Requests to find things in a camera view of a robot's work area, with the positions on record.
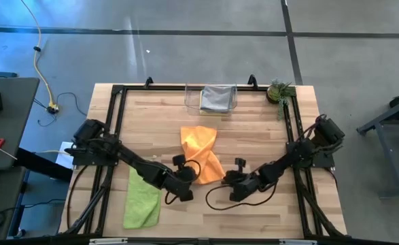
concrete floor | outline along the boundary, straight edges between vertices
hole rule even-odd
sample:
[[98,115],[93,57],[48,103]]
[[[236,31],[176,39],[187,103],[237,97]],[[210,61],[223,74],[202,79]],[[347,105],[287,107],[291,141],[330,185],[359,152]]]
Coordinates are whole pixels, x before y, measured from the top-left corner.
[[[218,1],[32,1],[41,26],[86,29],[285,31],[279,0]],[[399,33],[399,0],[287,0],[294,31]],[[18,0],[0,1],[0,26],[33,26]],[[0,33],[0,71],[36,77],[32,60],[37,35]],[[88,109],[96,82],[232,81],[245,83],[255,74],[260,83],[272,78],[294,81],[286,37],[178,35],[44,35],[39,67],[54,94],[74,92]],[[339,195],[349,235],[399,242],[399,199],[381,201],[379,191],[394,186],[391,167],[377,136],[360,137],[356,127],[387,109],[399,95],[399,39],[295,38],[303,84],[313,85],[320,111],[346,133],[334,158]],[[47,103],[41,85],[36,98]],[[84,120],[72,97],[60,101],[58,121],[33,106],[22,147],[57,149],[71,139]],[[64,184],[31,175],[28,202],[66,195]],[[56,193],[36,200],[37,193]],[[22,228],[36,235],[54,233],[56,212],[49,208],[24,214]],[[31,219],[38,212],[52,222]]]

orange towel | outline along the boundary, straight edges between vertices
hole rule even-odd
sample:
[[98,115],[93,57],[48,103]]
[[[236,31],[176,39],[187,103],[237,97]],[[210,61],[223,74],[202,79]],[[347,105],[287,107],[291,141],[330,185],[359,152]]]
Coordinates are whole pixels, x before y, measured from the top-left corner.
[[[217,134],[217,130],[202,126],[181,128],[181,145],[186,159],[196,160],[201,164],[201,174],[197,180],[199,184],[221,180],[225,176],[219,159],[211,151]],[[193,167],[196,173],[199,172],[196,163],[188,165]]]

small plant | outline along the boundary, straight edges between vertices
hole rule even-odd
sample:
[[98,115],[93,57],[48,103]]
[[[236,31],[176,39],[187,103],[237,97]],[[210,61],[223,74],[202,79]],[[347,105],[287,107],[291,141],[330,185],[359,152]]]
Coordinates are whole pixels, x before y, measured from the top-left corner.
[[284,105],[288,105],[287,97],[296,95],[296,89],[294,87],[290,87],[290,84],[291,82],[285,84],[278,81],[278,79],[273,79],[271,81],[271,85],[267,89],[266,98],[268,102],[277,104],[279,106],[278,120],[281,120],[283,117]]

green microfiber towel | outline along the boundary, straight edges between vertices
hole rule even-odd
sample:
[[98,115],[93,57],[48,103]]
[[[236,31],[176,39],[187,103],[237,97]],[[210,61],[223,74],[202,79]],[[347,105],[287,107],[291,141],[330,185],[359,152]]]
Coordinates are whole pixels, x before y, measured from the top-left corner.
[[160,214],[161,190],[143,181],[130,167],[128,193],[125,201],[124,228],[137,229],[157,225]]

transparent bin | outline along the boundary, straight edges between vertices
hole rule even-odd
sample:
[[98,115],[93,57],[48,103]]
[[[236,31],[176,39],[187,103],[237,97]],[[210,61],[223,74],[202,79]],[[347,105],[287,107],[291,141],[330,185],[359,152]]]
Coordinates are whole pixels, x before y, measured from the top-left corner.
[[186,84],[184,103],[191,115],[229,116],[237,106],[237,84]]

